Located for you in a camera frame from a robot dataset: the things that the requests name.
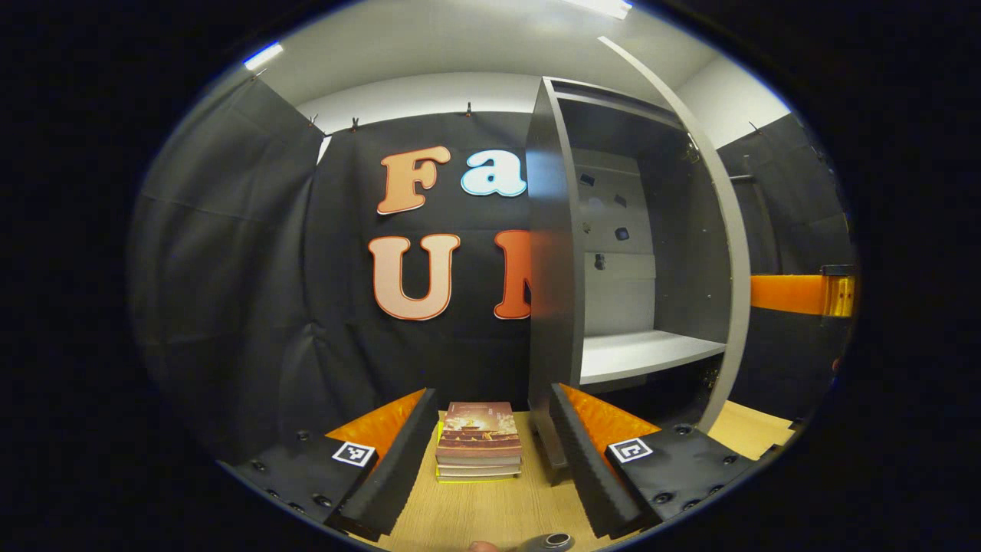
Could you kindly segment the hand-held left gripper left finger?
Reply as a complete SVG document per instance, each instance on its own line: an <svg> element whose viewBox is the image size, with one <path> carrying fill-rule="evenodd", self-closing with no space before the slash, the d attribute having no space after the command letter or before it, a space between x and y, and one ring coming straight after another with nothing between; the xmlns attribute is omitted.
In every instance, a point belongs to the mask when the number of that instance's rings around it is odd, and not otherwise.
<svg viewBox="0 0 981 552"><path fill-rule="evenodd" d="M378 541L407 504L437 421L437 391L423 388L223 469L312 523Z"/></svg>

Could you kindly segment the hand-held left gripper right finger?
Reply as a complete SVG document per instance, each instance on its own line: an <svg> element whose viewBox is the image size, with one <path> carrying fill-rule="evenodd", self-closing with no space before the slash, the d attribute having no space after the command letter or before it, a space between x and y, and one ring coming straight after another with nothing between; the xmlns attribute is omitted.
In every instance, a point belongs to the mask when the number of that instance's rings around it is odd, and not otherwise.
<svg viewBox="0 0 981 552"><path fill-rule="evenodd" d="M756 461L691 424L666 429L561 383L549 414L596 537L627 537L711 499Z"/></svg>

